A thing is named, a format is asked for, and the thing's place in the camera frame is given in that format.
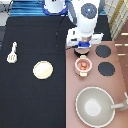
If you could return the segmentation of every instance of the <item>ceramic bowl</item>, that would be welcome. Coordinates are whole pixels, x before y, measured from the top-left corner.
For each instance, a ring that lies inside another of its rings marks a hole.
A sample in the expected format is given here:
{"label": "ceramic bowl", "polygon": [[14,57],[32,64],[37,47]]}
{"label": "ceramic bowl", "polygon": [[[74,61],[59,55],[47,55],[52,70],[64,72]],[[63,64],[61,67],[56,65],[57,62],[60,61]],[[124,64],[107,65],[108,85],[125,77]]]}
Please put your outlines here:
{"label": "ceramic bowl", "polygon": [[76,98],[76,111],[79,118],[95,128],[107,126],[114,118],[112,97],[99,87],[87,87]]}

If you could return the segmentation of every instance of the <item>wall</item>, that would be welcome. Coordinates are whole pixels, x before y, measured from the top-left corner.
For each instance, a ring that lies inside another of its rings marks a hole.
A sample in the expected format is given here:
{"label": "wall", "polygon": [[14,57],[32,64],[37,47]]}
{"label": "wall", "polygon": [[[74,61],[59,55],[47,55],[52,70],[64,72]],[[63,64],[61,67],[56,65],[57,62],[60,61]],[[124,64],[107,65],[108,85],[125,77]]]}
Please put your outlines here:
{"label": "wall", "polygon": [[128,0],[106,0],[105,9],[108,15],[111,36],[115,40],[128,19]]}

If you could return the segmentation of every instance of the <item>black table surface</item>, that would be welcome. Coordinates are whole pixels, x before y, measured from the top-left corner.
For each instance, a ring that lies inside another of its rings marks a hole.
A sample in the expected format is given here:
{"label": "black table surface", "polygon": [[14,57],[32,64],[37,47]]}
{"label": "black table surface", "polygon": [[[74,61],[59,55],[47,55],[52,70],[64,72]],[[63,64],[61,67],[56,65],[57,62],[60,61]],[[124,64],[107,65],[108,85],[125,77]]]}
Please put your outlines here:
{"label": "black table surface", "polygon": [[[0,51],[0,128],[66,128],[66,58],[68,17],[9,17]],[[107,16],[99,16],[96,32],[109,32]],[[17,42],[18,61],[6,59]],[[49,61],[53,74],[46,80],[33,75],[39,61]]]}

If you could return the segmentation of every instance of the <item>black circle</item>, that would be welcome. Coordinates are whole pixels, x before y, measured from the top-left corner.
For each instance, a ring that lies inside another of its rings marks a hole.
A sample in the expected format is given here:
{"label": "black circle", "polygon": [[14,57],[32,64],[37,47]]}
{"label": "black circle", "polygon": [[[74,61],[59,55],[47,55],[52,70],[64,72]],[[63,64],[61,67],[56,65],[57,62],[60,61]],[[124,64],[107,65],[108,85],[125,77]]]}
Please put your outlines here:
{"label": "black circle", "polygon": [[103,76],[112,76],[115,72],[114,66],[109,62],[102,62],[98,66],[100,74]]}
{"label": "black circle", "polygon": [[96,54],[102,58],[106,58],[111,55],[111,49],[106,45],[99,45],[96,47]]}

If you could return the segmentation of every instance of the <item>cable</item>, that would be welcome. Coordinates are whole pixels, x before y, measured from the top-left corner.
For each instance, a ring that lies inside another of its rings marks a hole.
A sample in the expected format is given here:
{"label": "cable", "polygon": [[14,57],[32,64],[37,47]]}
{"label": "cable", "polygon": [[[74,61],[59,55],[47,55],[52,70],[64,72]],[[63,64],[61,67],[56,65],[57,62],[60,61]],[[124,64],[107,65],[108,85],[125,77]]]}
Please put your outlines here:
{"label": "cable", "polygon": [[12,2],[13,2],[13,0],[11,0],[11,2],[9,3],[7,13],[9,13],[9,10],[11,10],[11,9],[10,9],[10,5],[11,5]]}
{"label": "cable", "polygon": [[[58,31],[59,31],[59,28],[60,28],[61,23],[63,22],[63,20],[64,20],[64,18],[66,17],[67,14],[68,14],[68,12],[65,13],[64,17],[61,19],[61,21],[60,21],[60,23],[59,23],[59,25],[58,25],[58,27],[57,27],[57,30],[56,30],[56,47],[57,47],[57,48],[58,48],[58,44],[57,44]],[[72,47],[69,47],[69,48],[66,48],[66,49],[64,49],[64,50],[59,50],[59,49],[58,49],[58,51],[66,51],[66,50],[71,49],[71,48],[72,48]]]}

